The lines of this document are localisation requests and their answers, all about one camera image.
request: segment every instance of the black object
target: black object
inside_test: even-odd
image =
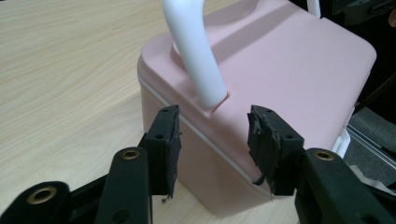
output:
[[[152,223],[151,195],[172,198],[181,149],[178,105],[157,114],[139,147],[117,152],[108,175],[72,192],[65,183],[44,182],[22,194],[0,224]]]
[[[305,151],[304,139],[271,109],[253,105],[248,119],[250,156],[272,193],[292,195],[297,189],[302,224],[396,223],[395,198],[363,185],[337,154]]]

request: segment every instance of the pink container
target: pink container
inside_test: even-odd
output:
[[[215,215],[269,201],[251,181],[251,105],[272,108],[304,139],[332,149],[375,61],[364,40],[287,0],[244,1],[205,17],[227,98],[207,109],[171,34],[151,39],[138,61],[145,131],[157,111],[180,105],[179,180]]]

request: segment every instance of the light wood surface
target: light wood surface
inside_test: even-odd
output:
[[[205,12],[231,4],[208,0]],[[161,0],[0,2],[0,212],[22,191],[76,189],[106,174],[142,134],[136,63],[167,32]],[[297,223],[293,199],[215,217],[177,182],[154,223]]]

